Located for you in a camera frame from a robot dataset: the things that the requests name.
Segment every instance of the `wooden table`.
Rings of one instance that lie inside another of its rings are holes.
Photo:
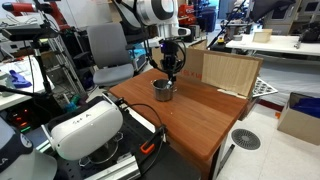
[[[202,170],[203,177],[212,176],[209,175],[210,159],[248,101],[218,92],[210,85],[178,77],[173,99],[159,102],[153,97],[151,85],[151,81],[156,79],[166,79],[166,75],[152,69],[111,88],[110,92],[118,98],[124,97],[129,105],[151,105],[167,126],[175,149],[195,163]],[[132,108],[154,125],[160,125],[150,109]]]

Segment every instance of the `floor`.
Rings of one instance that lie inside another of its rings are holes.
[[[236,145],[218,180],[320,179],[320,146],[278,131],[275,112],[256,105],[246,119],[237,121],[230,132],[249,130],[260,138],[261,147],[250,151]],[[225,152],[232,143],[229,133]]]

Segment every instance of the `storage box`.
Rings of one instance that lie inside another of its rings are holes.
[[[267,43],[270,41],[272,29],[258,29],[254,32],[253,42]]]
[[[306,142],[320,145],[320,119],[292,109],[301,98],[307,97],[309,96],[290,94],[282,110],[278,130]]]

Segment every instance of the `wooden panel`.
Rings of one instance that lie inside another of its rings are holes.
[[[261,64],[258,58],[205,54],[202,82],[248,97]]]
[[[272,29],[259,29],[254,32],[252,42],[267,43],[270,41]]]
[[[178,77],[173,99],[159,102],[153,98],[151,81],[167,76],[152,69],[110,89],[128,104],[151,105],[167,125],[168,135],[199,160],[207,161],[221,144],[247,105],[247,100],[218,92],[216,88]],[[146,107],[132,107],[156,126],[159,120]]]

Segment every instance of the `office chair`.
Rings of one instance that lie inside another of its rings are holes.
[[[119,23],[89,26],[87,32],[93,60],[99,68],[93,75],[96,85],[111,87],[133,77],[133,65]]]

